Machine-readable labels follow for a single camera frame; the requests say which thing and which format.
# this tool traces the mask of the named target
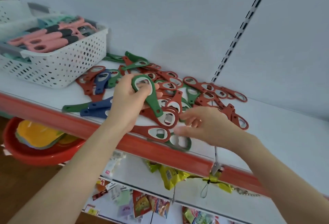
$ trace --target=person's right hand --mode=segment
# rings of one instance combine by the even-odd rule
[[[251,136],[229,121],[217,108],[202,106],[190,108],[179,118],[185,120],[187,126],[175,127],[176,135],[200,139],[235,153],[241,149],[248,136]]]

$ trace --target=pile of bottle openers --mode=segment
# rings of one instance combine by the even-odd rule
[[[115,87],[120,78],[128,73],[139,73],[132,80],[132,87],[139,90],[140,83],[148,83],[152,86],[151,94],[146,98],[146,103],[150,108],[144,109],[140,115],[145,116],[157,126],[134,126],[131,132],[145,136],[147,139],[165,143],[174,149],[180,149],[171,142],[174,135],[169,131],[175,127],[179,121],[179,114],[191,107],[207,106],[214,107],[224,113],[229,120],[243,130],[247,130],[249,125],[241,116],[235,113],[234,106],[225,106],[221,99],[237,99],[247,102],[247,98],[236,91],[225,87],[217,86],[213,83],[198,82],[193,77],[180,79],[173,71],[162,71],[161,66],[150,63],[147,59],[126,52],[125,56],[107,54],[104,60],[114,61],[125,65],[120,65],[118,69],[106,69],[104,66],[94,66],[85,74],[76,79],[76,82],[84,90],[84,94],[91,98],[91,102],[80,105],[64,106],[64,112],[80,112],[81,116],[93,116],[106,118],[112,105],[112,98],[103,100],[106,88]],[[160,91],[163,96],[158,99],[156,92]],[[187,147],[183,151],[191,148],[191,140],[187,140]]]

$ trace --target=brown floor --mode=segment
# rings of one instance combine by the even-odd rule
[[[0,117],[0,137],[8,119]],[[59,170],[61,166],[34,167],[5,156],[0,147],[0,219],[10,218]],[[76,224],[111,224],[112,222],[81,213]]]

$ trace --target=person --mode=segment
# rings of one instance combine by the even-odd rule
[[[147,107],[144,101],[150,86],[145,84],[135,93],[131,87],[133,77],[122,77],[115,87],[108,118],[68,165],[15,214],[10,224],[75,223],[117,144],[133,128],[140,110]],[[329,223],[329,201],[274,157],[256,136],[241,130],[211,107],[191,108],[180,118],[186,126],[176,127],[177,135],[197,138],[239,155],[267,189],[288,224]]]

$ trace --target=blue bottle opener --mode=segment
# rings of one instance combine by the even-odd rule
[[[105,69],[103,72],[97,74],[94,83],[96,84],[95,94],[103,93],[107,81],[111,78],[111,72]]]
[[[98,108],[98,109],[83,109],[80,111],[81,117],[99,117],[99,118],[107,118],[109,110],[111,108]]]
[[[104,99],[102,101],[90,102],[88,104],[88,109],[93,110],[93,109],[99,109],[99,108],[111,108],[112,99],[113,99],[113,97],[109,97],[109,98]]]

